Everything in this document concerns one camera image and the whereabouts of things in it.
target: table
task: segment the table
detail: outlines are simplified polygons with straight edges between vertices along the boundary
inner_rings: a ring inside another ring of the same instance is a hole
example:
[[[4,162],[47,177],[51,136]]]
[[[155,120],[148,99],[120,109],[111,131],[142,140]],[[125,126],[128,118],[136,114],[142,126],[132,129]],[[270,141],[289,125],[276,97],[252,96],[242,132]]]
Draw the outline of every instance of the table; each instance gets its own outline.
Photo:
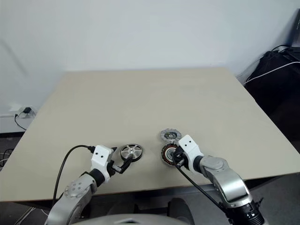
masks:
[[[245,180],[300,171],[300,155],[225,68],[69,72],[1,171],[0,201],[51,199],[60,164],[78,144],[144,148],[98,195],[190,186],[160,158],[166,128],[191,135],[204,154],[225,158]],[[89,171],[90,159],[86,149],[69,156],[58,195]]]

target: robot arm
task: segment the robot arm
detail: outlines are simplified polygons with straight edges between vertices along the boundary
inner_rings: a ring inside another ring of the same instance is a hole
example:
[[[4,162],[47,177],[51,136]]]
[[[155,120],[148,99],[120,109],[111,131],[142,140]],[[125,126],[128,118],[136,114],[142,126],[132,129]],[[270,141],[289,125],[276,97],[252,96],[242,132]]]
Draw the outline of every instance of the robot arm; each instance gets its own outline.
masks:
[[[68,225],[79,218],[83,208],[102,183],[107,183],[115,172],[123,173],[132,162],[129,157],[118,167],[111,160],[114,150],[103,145],[95,147],[91,159],[91,171],[85,172],[65,188],[61,198],[49,212],[45,225]]]
[[[192,173],[202,173],[217,190],[229,222],[234,225],[266,225],[242,178],[223,158],[205,156],[194,140],[186,135],[178,141],[175,161]]]

